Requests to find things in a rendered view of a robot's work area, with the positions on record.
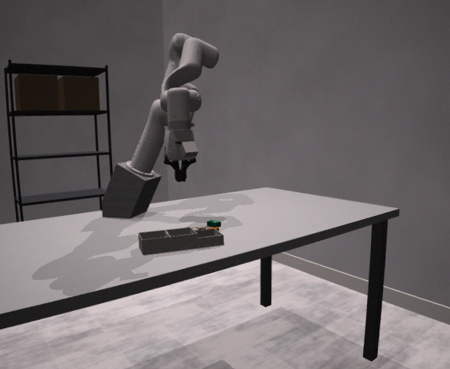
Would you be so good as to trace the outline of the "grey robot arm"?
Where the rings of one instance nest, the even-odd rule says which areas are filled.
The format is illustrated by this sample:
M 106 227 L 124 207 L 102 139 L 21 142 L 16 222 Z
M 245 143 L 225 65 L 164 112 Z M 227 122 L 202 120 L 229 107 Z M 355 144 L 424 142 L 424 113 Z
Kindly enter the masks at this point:
M 160 99 L 154 101 L 151 106 L 134 157 L 126 164 L 128 169 L 144 177 L 154 176 L 152 169 L 164 144 L 164 126 L 168 126 L 168 129 L 194 126 L 194 112 L 200 108 L 202 99 L 198 89 L 189 82 L 200 77 L 202 66 L 213 68 L 218 59 L 217 48 L 198 38 L 182 33 L 172 38 Z M 197 156 L 198 150 L 194 140 L 175 141 L 175 144 L 180 144 L 184 158 Z

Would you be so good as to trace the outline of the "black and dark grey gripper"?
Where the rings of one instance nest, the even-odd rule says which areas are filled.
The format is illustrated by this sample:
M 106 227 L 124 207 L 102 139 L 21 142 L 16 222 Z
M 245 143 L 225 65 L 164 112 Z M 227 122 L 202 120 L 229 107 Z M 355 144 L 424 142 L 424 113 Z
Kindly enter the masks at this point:
M 168 130 L 169 131 L 165 131 L 164 135 L 164 163 L 166 165 L 172 165 L 171 167 L 175 170 L 175 179 L 178 182 L 186 181 L 187 168 L 190 164 L 196 162 L 196 156 L 184 158 L 180 149 L 180 144 L 175 144 L 175 141 L 194 140 L 193 131 L 190 130 L 190 128 Z M 179 167 L 179 161 L 182 161 L 181 169 Z

